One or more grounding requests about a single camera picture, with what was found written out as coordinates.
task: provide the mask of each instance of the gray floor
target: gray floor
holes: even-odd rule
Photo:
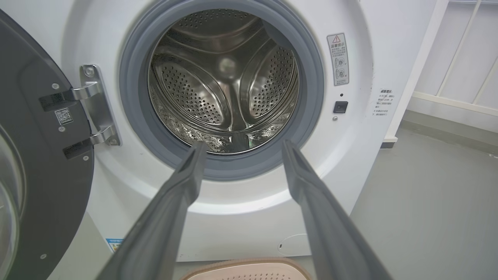
[[[498,279],[498,158],[399,130],[351,218],[396,280]],[[111,255],[90,217],[50,280],[90,280]],[[313,272],[310,257],[296,258]],[[179,263],[174,279],[204,263]]]

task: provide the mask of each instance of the white railing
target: white railing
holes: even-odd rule
[[[485,106],[477,104],[479,101],[479,98],[481,98],[481,95],[484,92],[484,89],[486,88],[490,79],[492,78],[493,74],[496,72],[496,70],[498,68],[498,57],[495,59],[495,63],[493,64],[490,71],[488,72],[486,79],[484,80],[483,84],[479,88],[479,91],[476,93],[476,96],[474,97],[474,100],[472,101],[472,103],[467,103],[467,102],[463,102],[463,101],[458,101],[458,100],[453,100],[453,99],[441,97],[441,93],[443,92],[443,90],[446,86],[446,82],[448,81],[448,78],[449,78],[451,72],[453,71],[453,67],[455,66],[455,62],[457,61],[457,58],[460,54],[460,50],[462,49],[462,45],[464,44],[465,40],[467,39],[467,35],[468,35],[469,30],[472,26],[474,18],[476,17],[479,6],[481,5],[481,3],[498,3],[498,0],[451,0],[450,2],[470,2],[470,3],[475,2],[476,4],[474,6],[474,11],[472,12],[472,15],[469,19],[469,22],[467,23],[467,26],[465,27],[465,31],[462,35],[462,38],[460,39],[460,42],[458,43],[457,50],[455,51],[455,54],[453,55],[453,59],[451,60],[450,66],[448,67],[448,70],[446,71],[446,75],[444,76],[443,82],[441,83],[441,86],[439,87],[439,90],[437,91],[436,95],[431,95],[431,94],[426,94],[426,93],[414,91],[412,97],[498,117],[498,109],[489,108],[489,107],[485,107]]]

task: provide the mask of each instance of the front-loading washing machine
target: front-loading washing machine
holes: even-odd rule
[[[435,2],[2,1],[12,277],[46,278],[85,206],[116,245],[199,140],[178,261],[310,254],[282,143],[350,213]]]

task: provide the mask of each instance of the warning label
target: warning label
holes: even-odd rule
[[[380,89],[380,94],[378,95],[375,106],[373,107],[372,116],[387,116],[393,100],[394,94],[392,93],[392,90]]]
[[[327,36],[332,68],[334,70],[334,86],[349,84],[348,49],[344,33]]]
[[[124,239],[111,239],[111,238],[106,238],[107,244],[109,244],[111,251],[116,252],[118,248],[121,246],[121,243],[123,243]]]

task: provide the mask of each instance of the metal hinge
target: metal hinge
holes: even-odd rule
[[[121,141],[106,99],[99,68],[96,65],[82,65],[80,78],[82,87],[63,93],[64,99],[80,100],[83,104],[87,116],[93,124],[93,134],[89,138],[93,145],[104,142],[111,146],[120,145]]]

